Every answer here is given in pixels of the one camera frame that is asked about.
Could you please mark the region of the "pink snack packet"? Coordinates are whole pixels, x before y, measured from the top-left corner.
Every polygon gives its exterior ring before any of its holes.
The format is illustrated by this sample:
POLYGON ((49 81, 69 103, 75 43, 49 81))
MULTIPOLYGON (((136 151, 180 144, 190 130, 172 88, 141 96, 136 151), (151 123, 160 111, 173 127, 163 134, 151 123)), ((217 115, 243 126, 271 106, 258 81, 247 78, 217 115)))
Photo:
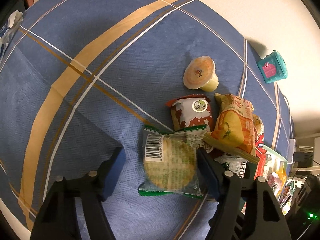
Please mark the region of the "pink snack packet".
POLYGON ((276 172, 272 172, 271 174, 268 175, 267 183, 270 186, 273 194, 277 196, 279 191, 281 190, 282 182, 279 176, 276 174, 276 172))

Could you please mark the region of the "yellow snack bag with barcode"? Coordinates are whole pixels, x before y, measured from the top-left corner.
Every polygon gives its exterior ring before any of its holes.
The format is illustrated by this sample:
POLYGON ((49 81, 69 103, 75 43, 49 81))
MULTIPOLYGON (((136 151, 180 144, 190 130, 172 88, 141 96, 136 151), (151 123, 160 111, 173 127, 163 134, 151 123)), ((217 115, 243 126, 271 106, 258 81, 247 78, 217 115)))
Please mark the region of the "yellow snack bag with barcode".
POLYGON ((276 174, 279 177, 280 186, 283 187, 287 180, 287 174, 286 174, 286 163, 281 162, 280 167, 276 170, 276 174))

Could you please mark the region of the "white green corn snack bag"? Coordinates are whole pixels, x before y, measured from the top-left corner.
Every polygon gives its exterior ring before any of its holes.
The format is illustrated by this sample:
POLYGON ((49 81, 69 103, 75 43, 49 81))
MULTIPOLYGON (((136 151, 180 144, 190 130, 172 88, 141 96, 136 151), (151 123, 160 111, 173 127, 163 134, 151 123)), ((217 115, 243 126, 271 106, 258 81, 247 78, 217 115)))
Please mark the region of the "white green corn snack bag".
POLYGON ((232 171, 239 178, 252 179, 257 170, 257 164, 233 155, 222 155, 215 158, 215 161, 220 163, 225 170, 232 171))

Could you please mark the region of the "pale yellow jelly cup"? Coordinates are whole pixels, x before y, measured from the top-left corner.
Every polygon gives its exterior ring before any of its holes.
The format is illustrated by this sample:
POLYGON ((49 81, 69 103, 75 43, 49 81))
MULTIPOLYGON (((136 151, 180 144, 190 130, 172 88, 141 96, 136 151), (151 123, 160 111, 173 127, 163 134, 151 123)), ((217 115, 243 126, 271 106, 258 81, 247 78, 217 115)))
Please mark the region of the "pale yellow jelly cup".
POLYGON ((209 56, 201 56, 191 60, 184 71, 183 84, 191 90, 201 89, 205 92, 216 90, 219 79, 213 59, 209 56))

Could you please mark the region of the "black power adapter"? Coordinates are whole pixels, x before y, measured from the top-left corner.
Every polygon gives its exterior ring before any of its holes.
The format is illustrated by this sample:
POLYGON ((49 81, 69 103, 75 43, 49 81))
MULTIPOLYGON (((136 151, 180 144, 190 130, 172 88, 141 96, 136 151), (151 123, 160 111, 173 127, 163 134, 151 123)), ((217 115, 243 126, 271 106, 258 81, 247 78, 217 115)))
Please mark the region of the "black power adapter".
POLYGON ((304 152, 295 152, 293 154, 293 161, 294 162, 304 162, 306 155, 304 152))

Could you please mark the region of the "blue plaid tablecloth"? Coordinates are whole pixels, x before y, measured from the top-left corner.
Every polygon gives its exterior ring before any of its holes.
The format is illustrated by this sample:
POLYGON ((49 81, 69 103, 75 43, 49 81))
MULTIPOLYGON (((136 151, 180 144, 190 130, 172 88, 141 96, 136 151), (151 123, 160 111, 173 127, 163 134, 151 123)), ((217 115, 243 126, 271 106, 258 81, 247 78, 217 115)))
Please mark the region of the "blue plaid tablecloth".
POLYGON ((287 102, 258 54, 199 0, 39 0, 1 62, 1 200, 26 230, 57 176, 79 178, 122 146, 126 161, 103 207, 117 239, 204 239, 215 204, 142 197, 145 124, 173 130, 167 101, 189 95, 183 73, 210 56, 217 92, 249 100, 264 142, 287 156, 287 102))

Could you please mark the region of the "green edged cracker packet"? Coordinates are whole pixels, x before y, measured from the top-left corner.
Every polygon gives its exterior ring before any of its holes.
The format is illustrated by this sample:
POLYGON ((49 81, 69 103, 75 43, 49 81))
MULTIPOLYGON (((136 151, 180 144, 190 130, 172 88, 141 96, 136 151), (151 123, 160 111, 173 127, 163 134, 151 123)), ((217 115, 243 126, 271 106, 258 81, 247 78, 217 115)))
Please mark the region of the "green edged cracker packet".
POLYGON ((155 197, 180 194, 202 198, 197 174, 197 150, 207 125, 197 125, 164 133, 145 125, 143 130, 144 182, 141 196, 155 197))

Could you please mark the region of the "red brown milk snack packet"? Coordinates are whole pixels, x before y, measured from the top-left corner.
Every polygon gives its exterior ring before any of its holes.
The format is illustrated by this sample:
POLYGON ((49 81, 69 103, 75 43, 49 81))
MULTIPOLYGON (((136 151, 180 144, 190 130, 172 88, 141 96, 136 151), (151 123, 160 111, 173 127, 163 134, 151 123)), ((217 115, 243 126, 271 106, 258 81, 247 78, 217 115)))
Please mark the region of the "red brown milk snack packet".
POLYGON ((174 129, 206 125, 211 131, 214 126, 210 99, 203 94, 183 96, 168 101, 174 129))

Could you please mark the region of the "crumpled blue white wrapper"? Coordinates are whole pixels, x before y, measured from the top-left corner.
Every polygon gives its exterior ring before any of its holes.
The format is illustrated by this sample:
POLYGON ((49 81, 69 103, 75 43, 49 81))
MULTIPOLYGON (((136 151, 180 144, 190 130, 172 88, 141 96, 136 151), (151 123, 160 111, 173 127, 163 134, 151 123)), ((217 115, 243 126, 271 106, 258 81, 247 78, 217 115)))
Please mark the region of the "crumpled blue white wrapper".
POLYGON ((20 25, 22 24, 22 21, 23 21, 23 13, 16 10, 9 16, 9 18, 7 19, 7 22, 1 28, 1 38, 0 38, 1 59, 3 58, 9 43, 13 39, 13 36, 15 35, 16 31, 19 29, 20 25))

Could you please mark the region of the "red white candy packet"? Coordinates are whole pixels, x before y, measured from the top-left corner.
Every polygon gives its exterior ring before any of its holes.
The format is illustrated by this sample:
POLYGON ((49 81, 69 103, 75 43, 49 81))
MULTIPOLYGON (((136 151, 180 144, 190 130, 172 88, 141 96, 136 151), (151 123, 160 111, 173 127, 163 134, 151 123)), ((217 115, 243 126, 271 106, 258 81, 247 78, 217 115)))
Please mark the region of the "red white candy packet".
POLYGON ((265 129, 261 118, 255 114, 253 114, 253 125, 255 138, 255 153, 256 156, 259 158, 259 162, 257 164, 257 169, 254 176, 254 178, 256 179, 257 177, 263 175, 264 166, 266 163, 266 150, 263 149, 265 129))

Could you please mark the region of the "yellow orange bread packet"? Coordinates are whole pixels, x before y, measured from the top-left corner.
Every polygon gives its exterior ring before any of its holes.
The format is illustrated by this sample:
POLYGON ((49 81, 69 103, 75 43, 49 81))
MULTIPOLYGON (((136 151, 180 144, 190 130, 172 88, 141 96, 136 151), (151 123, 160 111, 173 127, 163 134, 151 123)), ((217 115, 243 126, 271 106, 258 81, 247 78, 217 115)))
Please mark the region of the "yellow orange bread packet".
POLYGON ((215 100, 220 114, 214 130, 206 133, 203 140, 218 150, 257 164, 252 103, 233 94, 215 93, 215 100))

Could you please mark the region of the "teal rimmed white tray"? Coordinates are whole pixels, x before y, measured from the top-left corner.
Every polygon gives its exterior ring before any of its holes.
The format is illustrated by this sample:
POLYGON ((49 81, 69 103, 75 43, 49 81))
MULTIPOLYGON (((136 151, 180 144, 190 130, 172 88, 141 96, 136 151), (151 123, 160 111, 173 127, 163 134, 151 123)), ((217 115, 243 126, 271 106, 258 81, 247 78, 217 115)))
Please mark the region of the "teal rimmed white tray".
POLYGON ((276 172, 276 170, 280 167, 281 162, 285 162, 287 168, 287 160, 282 155, 280 155, 279 153, 272 150, 266 145, 263 145, 263 149, 266 150, 266 163, 264 166, 263 177, 267 180, 268 175, 272 172, 276 172))

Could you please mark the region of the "teal toy house box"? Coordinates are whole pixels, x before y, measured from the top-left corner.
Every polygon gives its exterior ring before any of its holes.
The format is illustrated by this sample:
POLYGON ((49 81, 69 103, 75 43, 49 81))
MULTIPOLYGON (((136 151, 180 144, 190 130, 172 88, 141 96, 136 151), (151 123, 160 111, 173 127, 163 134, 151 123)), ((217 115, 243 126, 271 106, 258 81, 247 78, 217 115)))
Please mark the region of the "teal toy house box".
POLYGON ((283 80, 288 76, 285 61, 280 53, 276 50, 258 61, 257 66, 266 83, 273 83, 283 80))

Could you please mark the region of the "colourful toy clutter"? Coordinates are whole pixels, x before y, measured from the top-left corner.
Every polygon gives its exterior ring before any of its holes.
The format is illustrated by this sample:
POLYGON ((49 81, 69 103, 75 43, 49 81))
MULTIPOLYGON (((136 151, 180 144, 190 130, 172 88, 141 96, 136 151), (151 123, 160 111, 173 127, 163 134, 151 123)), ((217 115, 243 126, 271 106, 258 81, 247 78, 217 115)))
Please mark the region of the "colourful toy clutter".
POLYGON ((304 184, 305 178, 299 177, 289 177, 281 191, 281 193, 277 196, 277 201, 280 205, 280 208, 283 214, 286 214, 290 207, 291 202, 293 200, 293 195, 296 189, 300 189, 304 184))

